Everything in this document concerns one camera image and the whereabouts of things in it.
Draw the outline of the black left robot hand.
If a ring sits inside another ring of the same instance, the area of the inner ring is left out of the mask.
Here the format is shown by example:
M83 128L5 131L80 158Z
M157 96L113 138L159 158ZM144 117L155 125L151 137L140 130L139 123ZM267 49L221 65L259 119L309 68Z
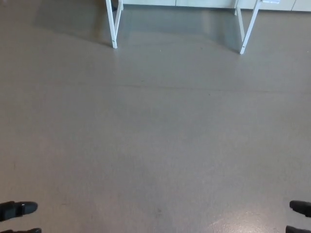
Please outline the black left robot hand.
M32 214L38 209L34 201L8 201L0 204L0 221L4 222L13 218Z

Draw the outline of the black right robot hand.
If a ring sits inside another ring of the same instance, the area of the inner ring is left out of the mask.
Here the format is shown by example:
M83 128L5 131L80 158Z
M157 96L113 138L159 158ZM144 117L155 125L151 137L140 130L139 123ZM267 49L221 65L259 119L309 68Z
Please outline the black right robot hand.
M305 217L311 217L311 203L300 200L290 201L290 208ZM292 226L286 226L285 233L311 233L310 230L298 229Z

